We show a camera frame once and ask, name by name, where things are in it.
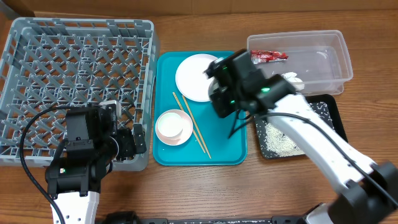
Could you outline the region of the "white cup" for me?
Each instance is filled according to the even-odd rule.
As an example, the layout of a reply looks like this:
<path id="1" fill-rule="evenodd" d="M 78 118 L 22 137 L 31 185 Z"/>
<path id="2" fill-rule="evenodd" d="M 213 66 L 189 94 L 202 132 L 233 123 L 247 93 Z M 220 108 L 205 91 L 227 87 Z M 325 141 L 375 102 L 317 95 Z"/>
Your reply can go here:
<path id="1" fill-rule="evenodd" d="M 175 112 L 166 112 L 157 121 L 157 129 L 165 138 L 176 138 L 183 130 L 182 117 Z"/>

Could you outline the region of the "red snack wrapper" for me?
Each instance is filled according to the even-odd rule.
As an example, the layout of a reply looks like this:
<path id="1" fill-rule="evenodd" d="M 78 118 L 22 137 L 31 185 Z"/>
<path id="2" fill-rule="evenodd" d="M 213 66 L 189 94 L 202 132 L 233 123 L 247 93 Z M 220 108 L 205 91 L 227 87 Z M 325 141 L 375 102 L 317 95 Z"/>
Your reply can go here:
<path id="1" fill-rule="evenodd" d="M 283 62 L 288 59 L 288 55 L 284 52 L 268 51 L 268 50 L 252 50 L 251 60 L 254 64 L 268 62 Z"/>

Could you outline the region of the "white tissue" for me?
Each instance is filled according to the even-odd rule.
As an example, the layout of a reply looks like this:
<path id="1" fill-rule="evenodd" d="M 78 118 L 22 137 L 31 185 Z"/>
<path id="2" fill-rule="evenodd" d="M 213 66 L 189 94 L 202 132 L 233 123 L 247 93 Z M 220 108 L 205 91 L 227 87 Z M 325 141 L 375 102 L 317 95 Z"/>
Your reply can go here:
<path id="1" fill-rule="evenodd" d="M 292 84 L 297 91 L 301 91 L 305 88 L 305 84 L 303 81 L 297 77 L 297 74 L 294 72 L 287 72 L 281 75 L 284 79 L 286 79 L 290 84 Z"/>

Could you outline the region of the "white rice pile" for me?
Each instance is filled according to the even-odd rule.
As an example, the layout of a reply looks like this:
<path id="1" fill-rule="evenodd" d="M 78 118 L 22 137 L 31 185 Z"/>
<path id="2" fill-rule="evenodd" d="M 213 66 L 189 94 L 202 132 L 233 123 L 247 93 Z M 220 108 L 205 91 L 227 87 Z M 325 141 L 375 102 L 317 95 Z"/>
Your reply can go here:
<path id="1" fill-rule="evenodd" d="M 266 123 L 261 133 L 261 151 L 266 159 L 304 155 L 296 143 L 273 125 Z"/>

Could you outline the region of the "grey bowl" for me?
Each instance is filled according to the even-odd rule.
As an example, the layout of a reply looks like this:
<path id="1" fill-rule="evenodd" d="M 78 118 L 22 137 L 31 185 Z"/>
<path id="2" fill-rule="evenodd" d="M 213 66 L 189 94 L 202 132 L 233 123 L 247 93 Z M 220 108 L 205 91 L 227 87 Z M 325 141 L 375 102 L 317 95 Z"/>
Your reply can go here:
<path id="1" fill-rule="evenodd" d="M 210 101 L 214 100 L 216 92 L 218 91 L 218 88 L 219 88 L 218 81 L 215 78 L 213 78 L 208 87 L 208 96 L 209 96 Z"/>

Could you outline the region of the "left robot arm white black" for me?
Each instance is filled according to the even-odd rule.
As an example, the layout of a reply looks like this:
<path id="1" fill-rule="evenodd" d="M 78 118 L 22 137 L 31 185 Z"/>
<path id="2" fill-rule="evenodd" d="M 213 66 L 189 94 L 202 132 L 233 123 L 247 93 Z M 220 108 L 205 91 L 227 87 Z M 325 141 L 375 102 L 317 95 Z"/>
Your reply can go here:
<path id="1" fill-rule="evenodd" d="M 94 223 L 100 202 L 101 181 L 114 170 L 142 171 L 148 163 L 145 129 L 89 136 L 74 131 L 59 145 L 45 171 L 54 223 Z"/>

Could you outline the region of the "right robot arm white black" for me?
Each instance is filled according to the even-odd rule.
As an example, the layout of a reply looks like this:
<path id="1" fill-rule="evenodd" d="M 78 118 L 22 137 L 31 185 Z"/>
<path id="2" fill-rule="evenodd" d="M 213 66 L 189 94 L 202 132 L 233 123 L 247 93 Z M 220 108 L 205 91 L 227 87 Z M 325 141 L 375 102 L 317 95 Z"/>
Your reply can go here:
<path id="1" fill-rule="evenodd" d="M 220 117 L 248 111 L 282 131 L 328 179 L 338 198 L 321 203 L 300 223 L 379 223 L 397 210 L 397 167 L 377 165 L 332 130 L 280 75 L 214 75 L 211 102 Z"/>

